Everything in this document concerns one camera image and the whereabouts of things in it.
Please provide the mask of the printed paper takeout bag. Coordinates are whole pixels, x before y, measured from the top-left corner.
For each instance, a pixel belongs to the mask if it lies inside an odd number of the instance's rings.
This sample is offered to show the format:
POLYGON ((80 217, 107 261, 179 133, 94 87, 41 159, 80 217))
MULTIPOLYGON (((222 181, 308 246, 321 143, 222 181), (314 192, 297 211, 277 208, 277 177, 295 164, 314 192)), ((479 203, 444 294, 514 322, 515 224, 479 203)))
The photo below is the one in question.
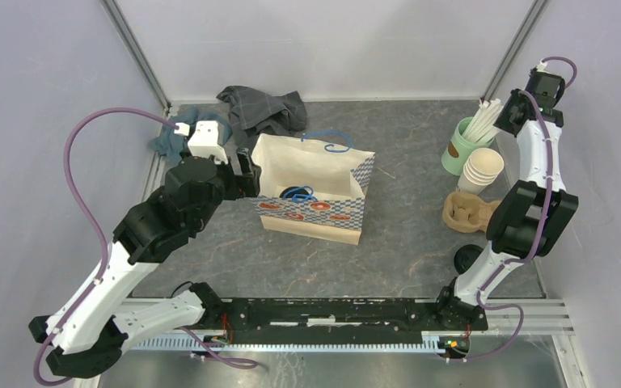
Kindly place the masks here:
POLYGON ((320 137, 259 135, 252 161, 262 172, 253 205, 266 230, 357 245, 375 154, 354 148, 348 137, 338 145, 320 137), (310 186, 315 200, 279 197, 293 186, 310 186))

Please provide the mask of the black plastic cup lid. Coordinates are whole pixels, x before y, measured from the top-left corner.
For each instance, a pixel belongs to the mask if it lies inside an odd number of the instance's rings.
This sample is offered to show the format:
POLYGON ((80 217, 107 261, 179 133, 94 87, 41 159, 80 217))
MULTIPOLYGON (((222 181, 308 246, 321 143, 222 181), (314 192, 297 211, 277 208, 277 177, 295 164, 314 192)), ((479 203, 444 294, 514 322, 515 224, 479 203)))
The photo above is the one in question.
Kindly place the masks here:
POLYGON ((314 190, 310 186, 293 186, 284 189, 279 195, 282 199, 291 200, 294 203, 303 203, 315 200, 314 190))

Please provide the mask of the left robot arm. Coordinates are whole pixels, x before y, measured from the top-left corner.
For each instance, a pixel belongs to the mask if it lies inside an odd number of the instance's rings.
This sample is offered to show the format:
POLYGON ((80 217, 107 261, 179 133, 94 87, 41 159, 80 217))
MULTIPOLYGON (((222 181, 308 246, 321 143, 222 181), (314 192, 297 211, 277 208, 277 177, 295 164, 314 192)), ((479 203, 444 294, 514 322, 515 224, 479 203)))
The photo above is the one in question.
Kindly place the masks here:
POLYGON ((126 213, 86 284, 56 314, 29 323, 40 344, 36 360, 49 367, 56 384, 96 377, 135 345, 167 331, 195 325, 226 329, 222 299, 204 283, 142 310, 121 313, 119 307, 205 228, 223 201, 259 194, 260 169, 250 151, 240 148, 237 157, 240 174, 211 157, 183 158, 161 187, 126 213))

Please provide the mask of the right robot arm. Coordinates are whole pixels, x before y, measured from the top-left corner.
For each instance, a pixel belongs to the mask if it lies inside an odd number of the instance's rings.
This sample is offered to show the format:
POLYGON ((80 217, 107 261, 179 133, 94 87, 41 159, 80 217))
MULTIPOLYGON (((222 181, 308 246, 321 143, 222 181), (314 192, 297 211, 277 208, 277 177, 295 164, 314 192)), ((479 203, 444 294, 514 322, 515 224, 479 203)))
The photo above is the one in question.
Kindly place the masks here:
POLYGON ((483 320, 488 295, 513 270, 547 255, 577 211, 579 200, 567 193, 560 174, 564 118, 556 105, 567 86, 563 77, 533 69, 496 119, 496 127, 517 140, 519 179, 491 216, 487 245, 465 250, 471 266, 437 297, 440 327, 454 330, 483 320))

